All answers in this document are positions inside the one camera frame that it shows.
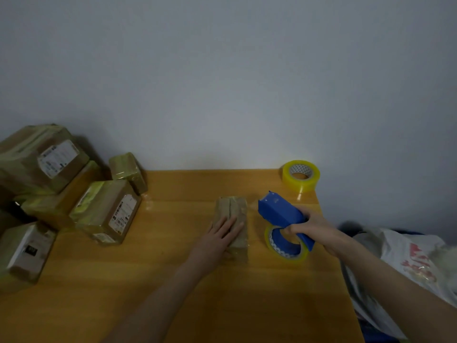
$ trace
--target person's left arm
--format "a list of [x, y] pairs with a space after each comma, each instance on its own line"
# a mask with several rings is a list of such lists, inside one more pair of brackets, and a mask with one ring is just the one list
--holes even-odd
[[174, 276], [150, 294], [102, 343], [162, 342], [187, 295], [217, 267], [226, 247], [243, 228], [240, 224], [228, 232], [235, 220], [236, 217], [224, 217], [211, 224]]

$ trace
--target person's right arm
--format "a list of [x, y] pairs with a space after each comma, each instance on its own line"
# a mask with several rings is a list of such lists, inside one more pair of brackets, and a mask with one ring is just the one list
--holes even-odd
[[347, 265], [412, 343], [457, 341], [456, 308], [397, 272], [320, 214], [298, 208], [309, 220], [289, 226], [289, 233], [305, 233]]

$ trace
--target hand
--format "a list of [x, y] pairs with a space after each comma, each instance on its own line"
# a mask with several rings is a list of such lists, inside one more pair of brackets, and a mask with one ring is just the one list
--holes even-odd
[[214, 271], [219, 265], [225, 249], [243, 229], [244, 223], [241, 223], [228, 232], [235, 221], [236, 216], [230, 220], [223, 217], [216, 224], [211, 224], [206, 233], [192, 248], [186, 264], [196, 268], [202, 277]]
[[288, 226], [285, 230], [289, 234], [304, 233], [316, 242], [322, 244], [333, 256], [338, 257], [346, 245], [354, 240], [345, 233], [337, 230], [327, 219], [319, 213], [304, 206], [296, 206], [308, 221], [302, 224]]

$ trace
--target wooden tabletop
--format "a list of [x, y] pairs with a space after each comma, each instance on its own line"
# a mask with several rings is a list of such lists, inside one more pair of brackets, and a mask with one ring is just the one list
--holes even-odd
[[278, 170], [151, 171], [149, 192], [121, 246], [100, 247], [79, 232], [58, 235], [37, 285], [0, 295], [2, 342], [98, 342], [186, 259], [219, 196], [249, 205], [249, 263], [219, 266], [176, 316], [167, 342], [363, 342], [339, 261], [316, 244], [302, 264], [264, 242], [256, 212], [268, 190], [320, 211]]

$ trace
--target tape roll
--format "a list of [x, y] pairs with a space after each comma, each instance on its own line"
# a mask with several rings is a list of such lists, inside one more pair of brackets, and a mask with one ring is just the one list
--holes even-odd
[[282, 259], [301, 262], [308, 256], [306, 245], [297, 238], [299, 244], [289, 242], [281, 235], [281, 228], [272, 226], [265, 229], [265, 242], [268, 249], [276, 253]]
[[[296, 173], [301, 173], [306, 178], [298, 179], [293, 176]], [[301, 193], [314, 190], [319, 178], [319, 169], [316, 165], [308, 161], [294, 160], [289, 161], [283, 166], [283, 183], [296, 192]]]

